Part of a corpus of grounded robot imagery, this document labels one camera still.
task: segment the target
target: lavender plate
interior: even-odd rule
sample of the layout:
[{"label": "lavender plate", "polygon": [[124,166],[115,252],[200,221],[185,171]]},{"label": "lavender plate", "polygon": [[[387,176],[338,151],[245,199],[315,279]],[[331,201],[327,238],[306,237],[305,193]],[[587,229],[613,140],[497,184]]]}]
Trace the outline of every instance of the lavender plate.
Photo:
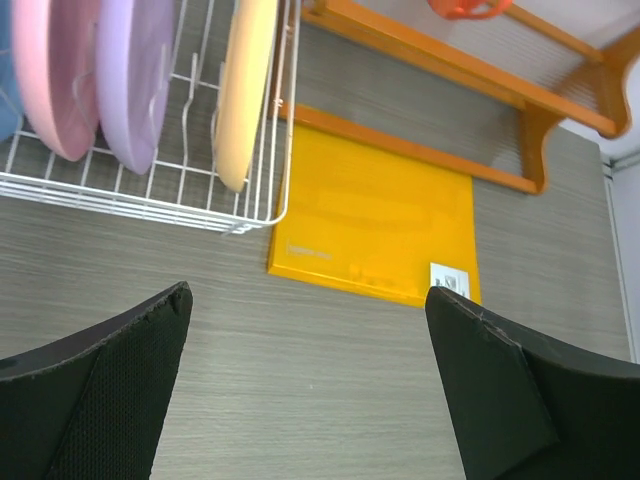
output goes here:
[{"label": "lavender plate", "polygon": [[100,122],[109,148],[144,174],[164,121],[173,51],[173,0],[103,0],[97,34]]}]

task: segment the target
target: dish rack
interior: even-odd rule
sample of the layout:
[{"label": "dish rack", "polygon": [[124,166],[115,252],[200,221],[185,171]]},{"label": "dish rack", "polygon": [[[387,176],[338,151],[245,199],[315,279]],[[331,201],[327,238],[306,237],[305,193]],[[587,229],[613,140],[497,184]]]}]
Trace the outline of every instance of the dish rack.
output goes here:
[{"label": "dish rack", "polygon": [[[23,119],[14,136],[0,144],[0,195],[233,234],[284,217],[293,118],[279,120],[277,107],[285,96],[295,104],[301,0],[279,5],[280,18],[289,21],[279,22],[274,32],[254,158],[239,194],[217,177],[210,137],[235,2],[177,0],[176,8],[169,105],[150,171],[139,176],[126,170],[100,134],[80,162],[57,158]],[[270,102],[276,108],[269,108]]]}]

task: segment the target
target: wooden shelf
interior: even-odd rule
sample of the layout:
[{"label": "wooden shelf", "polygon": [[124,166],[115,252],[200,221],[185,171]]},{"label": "wooden shelf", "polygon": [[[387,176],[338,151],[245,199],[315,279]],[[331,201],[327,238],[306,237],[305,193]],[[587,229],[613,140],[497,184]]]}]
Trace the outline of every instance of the wooden shelf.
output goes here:
[{"label": "wooden shelf", "polygon": [[[302,18],[519,109],[522,112],[522,177],[365,128],[303,105],[296,106],[296,121],[522,192],[544,192],[548,186],[544,152],[546,139],[560,121],[566,118],[575,120],[607,138],[616,138],[629,128],[631,118],[625,96],[626,76],[640,54],[640,27],[600,51],[515,5],[505,15],[585,58],[584,66],[569,75],[565,85],[576,79],[591,78],[587,72],[593,73],[594,68],[599,69],[601,75],[598,78],[602,80],[591,82],[590,85],[598,100],[599,111],[560,95],[558,92],[562,91],[562,85],[555,91],[547,90],[363,7],[354,0],[315,0],[303,8]],[[287,116],[289,107],[283,106],[280,114]]]}]

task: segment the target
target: yellow cutting board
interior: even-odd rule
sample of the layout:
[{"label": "yellow cutting board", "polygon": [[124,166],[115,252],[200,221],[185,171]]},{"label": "yellow cutting board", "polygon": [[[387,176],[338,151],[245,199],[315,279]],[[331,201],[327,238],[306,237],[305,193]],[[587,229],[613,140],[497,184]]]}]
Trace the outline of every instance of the yellow cutting board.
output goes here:
[{"label": "yellow cutting board", "polygon": [[270,274],[422,307],[434,262],[467,271],[480,303],[470,176],[307,127],[293,139]]}]

